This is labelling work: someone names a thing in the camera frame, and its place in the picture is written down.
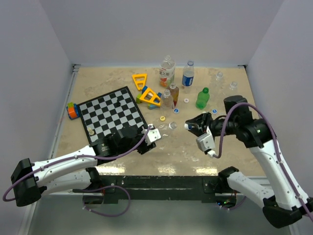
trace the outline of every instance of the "chessboard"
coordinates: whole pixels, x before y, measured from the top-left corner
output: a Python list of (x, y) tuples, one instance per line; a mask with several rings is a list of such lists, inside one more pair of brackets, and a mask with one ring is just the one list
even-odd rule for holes
[(139, 128), (147, 124), (128, 87), (88, 100), (77, 107), (91, 146), (124, 126), (136, 125)]

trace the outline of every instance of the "yellow toy piece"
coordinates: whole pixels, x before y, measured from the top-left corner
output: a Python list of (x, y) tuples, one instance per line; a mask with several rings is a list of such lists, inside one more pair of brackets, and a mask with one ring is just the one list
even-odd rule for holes
[(146, 102), (148, 104), (154, 104), (154, 105), (156, 105), (158, 107), (161, 106), (161, 103), (160, 103), (161, 99), (160, 99), (160, 97), (154, 91), (152, 91), (151, 88), (149, 88), (149, 87), (141, 95), (139, 100), (142, 101), (142, 102)]
[(135, 82), (135, 85), (137, 87), (137, 89), (139, 91), (142, 90), (142, 88), (145, 86), (146, 84), (146, 80), (147, 80), (147, 74), (143, 73), (143, 74), (134, 74), (133, 75), (133, 80)]

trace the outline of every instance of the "floor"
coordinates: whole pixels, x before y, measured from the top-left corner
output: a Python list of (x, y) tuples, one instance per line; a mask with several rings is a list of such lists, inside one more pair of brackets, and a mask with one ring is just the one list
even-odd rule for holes
[[(224, 77), (221, 81), (216, 74), (221, 71)], [(132, 80), (132, 74), (146, 73), (146, 85), (155, 92), (163, 92), (159, 85), (158, 68), (114, 68), (92, 67), (80, 68), (71, 95), (71, 102), (81, 103), (110, 91), (128, 86), (133, 97), (139, 91)], [(149, 110), (147, 104), (139, 104), (139, 108), (147, 123), (153, 123), (162, 134), (162, 139), (156, 143), (156, 148), (144, 155), (133, 152), (114, 162), (98, 166), (100, 174), (125, 175), (217, 175), (219, 171), (234, 166), (247, 176), (264, 176), (264, 172), (253, 155), (234, 136), (224, 139), (223, 155), (220, 159), (211, 159), (201, 152), (196, 145), (196, 136), (184, 129), (186, 120), (196, 117), (203, 111), (216, 109), (216, 118), (224, 115), (223, 99), (230, 95), (240, 94), (249, 103), (254, 104), (252, 92), (244, 68), (195, 68), (195, 80), (191, 89), (186, 91), (181, 85), (182, 68), (176, 68), (175, 82), (180, 88), (177, 108), (178, 114), (170, 114), (167, 119), (160, 121), (160, 110)], [(238, 82), (237, 90), (230, 89), (232, 81)], [(210, 100), (204, 110), (195, 106), (197, 94), (208, 87)], [(88, 145), (88, 140), (81, 120), (69, 120), (63, 117), (63, 130), (56, 157), (62, 156)], [(178, 128), (170, 130), (168, 124), (175, 121)]]
[[(289, 227), (276, 229), (262, 210), (246, 200), (233, 211), (199, 201), (133, 200), (123, 216), (102, 217), (82, 210), (81, 195), (48, 195), (36, 205), (29, 235), (290, 235)], [(93, 205), (93, 209), (116, 213), (127, 201)]]

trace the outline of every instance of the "beige tabletop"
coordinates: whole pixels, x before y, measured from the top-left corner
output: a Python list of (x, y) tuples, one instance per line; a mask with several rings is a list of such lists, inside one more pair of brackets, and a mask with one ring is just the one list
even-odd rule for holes
[[(221, 71), (224, 78), (216, 80), (216, 74)], [(133, 74), (146, 73), (146, 85), (153, 91), (163, 92), (159, 85), (158, 68), (112, 68), (92, 67), (80, 68), (72, 92), (71, 101), (81, 103), (113, 90), (128, 86), (135, 98), (140, 92), (132, 80)], [(196, 136), (184, 129), (186, 120), (196, 117), (203, 111), (216, 109), (217, 114), (225, 115), (223, 99), (230, 95), (240, 94), (249, 103), (254, 104), (249, 81), (244, 68), (195, 68), (195, 79), (190, 90), (185, 91), (181, 85), (182, 68), (176, 68), (175, 82), (180, 88), (177, 108), (178, 114), (171, 113), (165, 121), (160, 121), (160, 109), (149, 110), (145, 103), (138, 104), (147, 123), (153, 123), (159, 128), (162, 139), (156, 142), (156, 148), (140, 155), (133, 152), (126, 157), (98, 166), (100, 174), (125, 175), (216, 175), (219, 171), (234, 166), (247, 176), (264, 176), (260, 165), (243, 143), (235, 136), (224, 138), (223, 155), (220, 159), (211, 159), (201, 152), (196, 144)], [(236, 91), (231, 90), (230, 83), (238, 82)], [(195, 106), (197, 94), (208, 87), (210, 100), (204, 110)], [(80, 118), (69, 120), (64, 118), (64, 127), (56, 156), (62, 156), (88, 145), (86, 133)], [(168, 124), (175, 121), (177, 129), (170, 130)]]

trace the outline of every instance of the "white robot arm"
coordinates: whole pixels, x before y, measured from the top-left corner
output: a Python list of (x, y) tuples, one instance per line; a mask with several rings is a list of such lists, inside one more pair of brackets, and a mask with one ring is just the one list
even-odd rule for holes
[[(85, 146), (73, 153), (52, 160), (31, 163), (21, 160), (15, 168), (12, 186), (4, 193), (5, 202), (16, 201), (22, 207), (36, 202), (42, 195), (69, 189), (97, 189), (101, 180), (97, 165), (123, 157), (137, 150), (140, 154), (156, 146), (161, 134), (152, 124), (142, 127), (128, 127), (105, 137), (96, 146)], [(13, 189), (15, 198), (7, 199)]]
[[(186, 121), (185, 128), (198, 136), (199, 149), (215, 158), (222, 155), (224, 135), (236, 135), (258, 160), (272, 189), (257, 184), (234, 167), (220, 172), (219, 176), (224, 178), (228, 187), (261, 207), (268, 221), (277, 228), (294, 223), (304, 214), (312, 216), (313, 199), (293, 176), (268, 121), (261, 113), (263, 119), (253, 119), (248, 106), (256, 108), (240, 95), (226, 98), (224, 104), (227, 116), (213, 120), (210, 113), (201, 114)], [(221, 136), (218, 156), (214, 151), (216, 136)]]

